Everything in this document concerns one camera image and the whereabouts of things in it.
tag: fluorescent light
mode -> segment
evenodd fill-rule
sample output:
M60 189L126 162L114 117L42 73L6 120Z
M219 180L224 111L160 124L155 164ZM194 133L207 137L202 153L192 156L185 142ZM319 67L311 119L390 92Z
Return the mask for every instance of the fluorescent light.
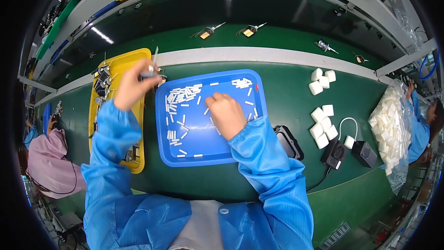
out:
M68 65L72 66L72 63L71 63L71 62L68 62L68 61L66 61L66 60L63 60L62 58L60 58L59 60L60 60L60 62L62 62L62 63L65 63L65 64L68 64Z
M102 32L100 32L99 30L97 30L97 28L92 27L91 30L93 30L94 32L96 32L99 36L102 37L102 39L104 39L105 41L107 41L110 44L113 44L114 41L111 40L108 36L106 36L105 34L103 34Z

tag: hand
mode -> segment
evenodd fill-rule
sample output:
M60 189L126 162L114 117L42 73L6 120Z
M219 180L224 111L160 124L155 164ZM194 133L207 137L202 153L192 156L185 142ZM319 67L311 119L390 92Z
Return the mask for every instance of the hand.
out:
M48 121L48 129L47 129L47 131L46 131L46 134L49 134L48 131L49 131L49 132L52 131L52 126L53 126L53 124L54 124L54 123L57 123L57 121L53 121L53 120L52 120L53 117L54 117L54 114L52 114L51 117L49 118L49 121Z
M410 95L412 94L412 92L415 90L415 84L413 82L413 80L409 79L408 80L408 87L407 87L407 95L405 96L407 99L410 99Z
M146 92L162 81L160 75L139 81L140 73L147 71L148 66L153 66L151 60L146 58L140 59L132 68L123 73L119 89L114 98L114 106L116 108L129 111Z
M247 125L241 105L227 94L215 92L213 97L205 99L205 105L210 109L214 125L228 141Z

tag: plastic bag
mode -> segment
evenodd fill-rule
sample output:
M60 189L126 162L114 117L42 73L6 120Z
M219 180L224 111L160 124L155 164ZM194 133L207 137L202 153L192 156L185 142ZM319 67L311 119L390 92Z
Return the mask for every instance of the plastic bag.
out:
M408 146L411 142L412 112L408 107L407 86L393 80L369 118L384 170L397 195L408 172Z

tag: yellow plastic tray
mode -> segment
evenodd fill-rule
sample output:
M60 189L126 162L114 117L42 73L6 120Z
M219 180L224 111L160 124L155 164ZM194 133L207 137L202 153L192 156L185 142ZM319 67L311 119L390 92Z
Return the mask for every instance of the yellow plastic tray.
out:
M107 65L110 65L110 73L111 77L113 77L115 74L117 74L113 80L111 81L110 89L118 89L120 84L120 79L122 78L122 74L125 70L128 68L131 68L139 59L141 58L148 58L151 59L151 51L147 48L141 48L139 50L130 51L128 53L121 54L119 56L115 56L113 58L109 58L105 60L105 63ZM88 135L90 136L94 132L94 126L93 122L96 118L96 111L97 111L97 104L94 101L97 95L96 91L94 90L94 83L96 82L97 78L94 79L92 85L93 89L91 91L91 99L89 102L89 118L88 118ZM117 91L111 91L108 94L107 99L111 99L111 97L115 97ZM136 159L136 162L125 162L121 161L120 164L126 165L128 168L130 168L131 173L138 174L140 173L144 166L145 166L145 153L143 149L143 109L145 107L145 98L142 97L132 108L137 122L139 122L140 128L142 130L142 138L139 142L139 154L140 158ZM89 139L89 150L91 152L91 141L92 139Z

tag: white shirt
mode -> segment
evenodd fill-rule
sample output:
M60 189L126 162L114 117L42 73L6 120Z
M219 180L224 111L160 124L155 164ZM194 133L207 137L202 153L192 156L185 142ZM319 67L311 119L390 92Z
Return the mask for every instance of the white shirt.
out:
M191 216L168 250L224 250L219 226L219 207L215 200L190 201Z

